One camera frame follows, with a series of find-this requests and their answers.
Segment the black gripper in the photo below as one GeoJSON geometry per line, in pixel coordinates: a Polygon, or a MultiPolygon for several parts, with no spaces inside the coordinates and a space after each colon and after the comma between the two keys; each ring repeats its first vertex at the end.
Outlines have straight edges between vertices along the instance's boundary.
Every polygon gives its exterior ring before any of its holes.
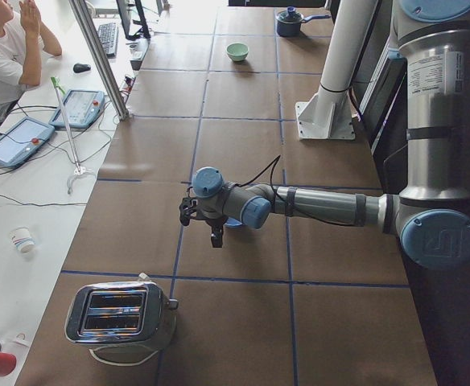
{"type": "Polygon", "coordinates": [[[224,224],[227,221],[227,216],[207,218],[206,224],[211,228],[211,244],[214,248],[221,248],[223,246],[223,232],[224,224]]]}

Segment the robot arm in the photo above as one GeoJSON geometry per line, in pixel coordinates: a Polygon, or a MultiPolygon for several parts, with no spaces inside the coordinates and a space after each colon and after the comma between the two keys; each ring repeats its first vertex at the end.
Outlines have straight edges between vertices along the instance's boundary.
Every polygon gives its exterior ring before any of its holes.
{"type": "Polygon", "coordinates": [[[199,169],[180,204],[183,225],[203,220],[214,247],[235,219],[260,228],[271,213],[349,227],[376,226],[398,237],[403,251],[428,269],[470,259],[470,195],[460,183],[460,108],[470,1],[396,1],[388,56],[406,61],[407,183],[396,195],[371,197],[227,182],[199,169]]]}

